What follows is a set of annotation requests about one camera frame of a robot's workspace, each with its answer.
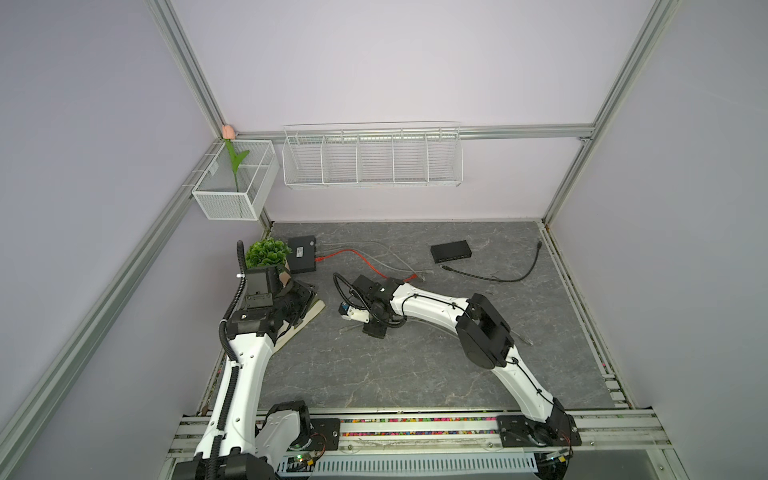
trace gray marble tabletop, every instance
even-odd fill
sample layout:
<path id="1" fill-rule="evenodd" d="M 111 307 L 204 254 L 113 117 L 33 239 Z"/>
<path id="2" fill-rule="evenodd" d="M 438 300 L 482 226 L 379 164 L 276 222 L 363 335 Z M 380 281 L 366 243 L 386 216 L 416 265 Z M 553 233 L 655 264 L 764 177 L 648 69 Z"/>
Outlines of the gray marble tabletop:
<path id="1" fill-rule="evenodd" d="M 273 228 L 275 238 L 302 235 L 315 235 L 323 253 L 340 248 L 328 243 L 375 240 L 415 269 L 431 270 L 425 281 L 414 280 L 418 288 L 450 296 L 487 296 L 510 327 L 533 343 L 513 335 L 528 367 L 565 408 L 614 406 L 546 247 L 531 275 L 519 283 L 492 283 L 445 271 L 429 252 L 433 244 L 467 240 L 472 258 L 451 266 L 483 276 L 517 277 L 533 260 L 540 239 L 536 223 L 277 223 Z M 356 248 L 405 268 L 378 245 Z M 409 276 L 374 265 L 388 276 Z M 318 262 L 316 272 L 296 276 L 318 287 L 326 308 L 270 360 L 260 408 L 294 399 L 305 400 L 310 408 L 517 408 L 495 376 L 470 362 L 448 333 L 408 321 L 389 329 L 385 339 L 376 339 L 364 334 L 362 325 L 342 319 L 334 272 L 350 281 L 360 274 L 377 277 L 352 253 Z"/>

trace red wire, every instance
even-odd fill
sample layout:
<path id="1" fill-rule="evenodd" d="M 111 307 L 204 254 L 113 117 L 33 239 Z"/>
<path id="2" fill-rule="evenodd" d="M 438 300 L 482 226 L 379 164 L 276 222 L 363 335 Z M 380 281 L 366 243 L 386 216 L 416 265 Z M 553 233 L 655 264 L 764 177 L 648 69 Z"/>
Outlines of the red wire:
<path id="1" fill-rule="evenodd" d="M 371 265 L 371 263 L 370 263 L 370 262 L 369 262 L 369 261 L 368 261 L 368 260 L 367 260 L 367 259 L 366 259 L 366 258 L 363 256 L 363 255 L 361 255 L 361 254 L 360 254 L 360 252 L 358 252 L 357 250 L 353 250 L 353 249 L 351 249 L 351 248 L 345 248 L 344 250 L 339 250 L 339 251 L 338 251 L 338 252 L 336 252 L 336 253 L 331 253 L 330 255 L 325 255 L 324 257 L 317 257 L 317 258 L 315 259 L 315 261 L 316 261 L 316 262 L 322 262 L 322 261 L 323 261 L 323 260 L 325 260 L 326 258 L 334 257 L 334 256 L 336 256 L 336 255 L 338 255 L 339 253 L 342 253 L 342 252 L 352 252 L 352 253 L 354 253 L 355 255 L 357 255 L 358 257 L 360 257 L 360 258 L 362 259 L 362 261 L 363 261 L 363 262 L 367 263 L 367 264 L 368 264 L 368 266 L 370 266 L 370 267 L 371 267 L 371 270 L 373 270 L 374 272 L 376 272 L 376 273 L 378 273 L 379 275 L 383 276 L 384 278 L 389 278 L 387 275 L 385 275 L 385 274 L 383 274 L 383 273 L 379 272 L 379 271 L 376 269 L 376 267 L 375 267 L 375 266 Z M 403 280 L 403 282 L 409 282 L 409 281 L 411 281 L 411 280 L 415 279 L 416 277 L 417 277 L 417 275 L 414 273 L 413 275 L 411 275 L 411 276 L 409 276 L 408 278 L 406 278 L 405 280 Z"/>

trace green artificial plant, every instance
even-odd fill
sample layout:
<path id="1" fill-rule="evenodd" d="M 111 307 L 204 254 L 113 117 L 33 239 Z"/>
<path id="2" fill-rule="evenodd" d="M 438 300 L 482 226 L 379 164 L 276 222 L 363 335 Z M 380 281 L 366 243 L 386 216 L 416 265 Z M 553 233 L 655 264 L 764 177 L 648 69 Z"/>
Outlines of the green artificial plant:
<path id="1" fill-rule="evenodd" d="M 237 153 L 235 147 L 232 146 L 232 141 L 225 138 L 224 143 L 227 144 L 227 151 L 230 152 L 230 159 L 232 160 L 232 175 L 235 176 L 235 191 L 239 192 L 240 186 L 237 185 L 237 168 L 243 163 L 243 160 L 248 156 L 250 150 L 243 150 L 240 153 Z"/>
<path id="2" fill-rule="evenodd" d="M 248 268 L 266 265 L 284 265 L 291 249 L 282 241 L 269 237 L 250 246 L 245 254 Z"/>

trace wire shelf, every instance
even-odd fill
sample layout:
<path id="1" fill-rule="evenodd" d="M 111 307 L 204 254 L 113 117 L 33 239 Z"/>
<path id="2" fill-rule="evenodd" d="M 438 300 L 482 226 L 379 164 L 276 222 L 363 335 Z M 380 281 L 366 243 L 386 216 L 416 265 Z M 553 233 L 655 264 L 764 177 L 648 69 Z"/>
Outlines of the wire shelf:
<path id="1" fill-rule="evenodd" d="M 263 140 L 232 140 L 232 146 L 237 153 L 250 151 L 237 168 L 237 182 L 222 142 L 192 194 L 211 220 L 258 220 L 280 169 L 275 147 Z"/>
<path id="2" fill-rule="evenodd" d="M 285 132 L 283 174 L 291 188 L 462 182 L 458 124 L 339 124 L 330 131 L 328 125 L 290 125 Z"/>

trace black corrugated tube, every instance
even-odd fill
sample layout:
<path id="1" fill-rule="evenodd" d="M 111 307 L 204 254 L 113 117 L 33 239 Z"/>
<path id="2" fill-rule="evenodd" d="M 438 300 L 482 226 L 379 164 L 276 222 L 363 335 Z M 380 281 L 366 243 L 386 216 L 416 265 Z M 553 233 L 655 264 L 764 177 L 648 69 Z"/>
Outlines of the black corrugated tube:
<path id="1" fill-rule="evenodd" d="M 227 311 L 224 314 L 224 318 L 219 322 L 219 342 L 224 348 L 224 352 L 227 354 L 227 358 L 232 361 L 237 361 L 237 354 L 232 349 L 230 341 L 227 339 L 227 320 L 232 316 L 232 312 L 240 302 L 240 296 L 243 295 L 245 290 L 245 251 L 243 248 L 242 240 L 237 241 L 237 263 L 240 265 L 240 285 L 237 286 L 237 292 L 233 297 L 230 305 L 227 307 Z M 219 413 L 219 421 L 216 424 L 218 430 L 224 430 L 227 426 L 227 417 L 230 414 L 230 405 L 232 404 L 232 398 L 235 394 L 235 387 L 237 386 L 237 377 L 240 374 L 240 367 L 238 365 L 232 366 L 230 372 L 230 382 L 227 385 L 227 394 L 224 396 L 224 402 L 221 406 L 221 412 Z M 219 469 L 219 450 L 221 450 L 222 435 L 216 435 L 213 442 L 210 445 L 210 457 L 208 459 L 208 465 L 205 469 L 205 480 L 216 480 L 217 470 Z"/>

